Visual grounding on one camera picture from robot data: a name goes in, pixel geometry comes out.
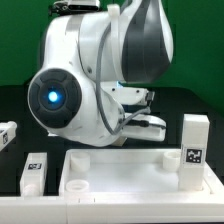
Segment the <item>glowing blue led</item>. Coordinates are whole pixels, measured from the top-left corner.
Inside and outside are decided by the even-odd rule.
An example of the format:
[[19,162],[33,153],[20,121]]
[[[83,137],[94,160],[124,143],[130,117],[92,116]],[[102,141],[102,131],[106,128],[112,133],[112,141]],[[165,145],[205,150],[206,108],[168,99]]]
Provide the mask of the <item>glowing blue led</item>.
[[52,92],[50,92],[50,93],[48,94],[48,99],[49,99],[52,103],[55,103],[55,102],[57,102],[57,100],[58,100],[58,94],[57,94],[56,92],[52,91]]

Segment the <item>green background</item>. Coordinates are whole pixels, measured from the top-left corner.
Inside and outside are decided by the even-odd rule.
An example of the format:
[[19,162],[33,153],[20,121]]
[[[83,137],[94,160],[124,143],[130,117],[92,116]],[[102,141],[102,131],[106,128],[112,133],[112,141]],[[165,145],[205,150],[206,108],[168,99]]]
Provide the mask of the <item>green background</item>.
[[[36,73],[37,49],[53,2],[1,0],[0,85],[21,85]],[[101,4],[105,9],[112,2]],[[164,0],[163,5],[174,36],[174,60],[151,86],[189,89],[224,115],[224,1]]]

